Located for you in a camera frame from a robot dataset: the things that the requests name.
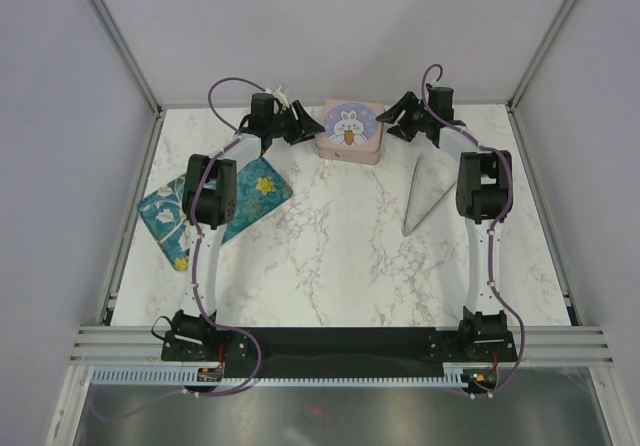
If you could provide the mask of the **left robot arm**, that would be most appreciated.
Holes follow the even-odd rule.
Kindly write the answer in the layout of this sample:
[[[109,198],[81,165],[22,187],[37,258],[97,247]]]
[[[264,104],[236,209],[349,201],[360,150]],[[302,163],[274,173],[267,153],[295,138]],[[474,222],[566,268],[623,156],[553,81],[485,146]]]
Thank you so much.
[[[323,131],[300,101],[289,102],[276,91],[256,93],[249,113],[220,151],[189,158],[182,200],[190,227],[189,282],[171,330],[195,359],[213,357],[219,346],[216,332],[226,329],[215,324],[215,287],[222,239],[238,206],[238,173],[276,139],[296,145]]]

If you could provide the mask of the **pink chocolate tin box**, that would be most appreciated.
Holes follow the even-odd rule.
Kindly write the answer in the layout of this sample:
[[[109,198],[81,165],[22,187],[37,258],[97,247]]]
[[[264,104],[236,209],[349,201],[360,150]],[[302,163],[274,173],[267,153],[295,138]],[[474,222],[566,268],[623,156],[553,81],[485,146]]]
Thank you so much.
[[[364,165],[375,165],[379,162],[381,147],[365,149],[356,146],[317,147],[318,156],[332,161],[343,161]]]

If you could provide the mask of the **metal tongs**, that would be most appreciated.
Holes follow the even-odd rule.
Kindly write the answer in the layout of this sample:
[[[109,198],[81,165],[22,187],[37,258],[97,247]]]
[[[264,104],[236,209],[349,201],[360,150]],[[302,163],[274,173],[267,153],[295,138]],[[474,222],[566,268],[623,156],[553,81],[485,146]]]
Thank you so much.
[[[410,236],[455,186],[457,167],[447,155],[421,152],[416,161],[407,199],[402,234]]]

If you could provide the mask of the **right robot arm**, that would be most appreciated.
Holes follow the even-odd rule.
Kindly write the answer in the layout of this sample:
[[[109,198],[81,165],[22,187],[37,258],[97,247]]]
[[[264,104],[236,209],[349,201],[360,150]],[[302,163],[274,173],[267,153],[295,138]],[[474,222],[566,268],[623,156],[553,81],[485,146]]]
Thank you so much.
[[[454,118],[449,87],[428,86],[421,98],[407,92],[378,121],[407,142],[423,133],[458,167],[455,205],[467,231],[469,286],[457,348],[466,359],[480,360],[493,345],[510,340],[498,282],[503,223],[513,206],[511,155],[483,145]]]

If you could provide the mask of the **square tin lid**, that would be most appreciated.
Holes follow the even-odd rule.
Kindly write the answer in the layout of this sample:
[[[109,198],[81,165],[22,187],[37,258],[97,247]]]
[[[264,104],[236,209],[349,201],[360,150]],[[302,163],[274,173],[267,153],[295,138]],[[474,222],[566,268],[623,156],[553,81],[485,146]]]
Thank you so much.
[[[382,137],[377,117],[384,111],[381,103],[327,100],[321,121],[324,133],[316,136],[316,146],[323,153],[377,154]]]

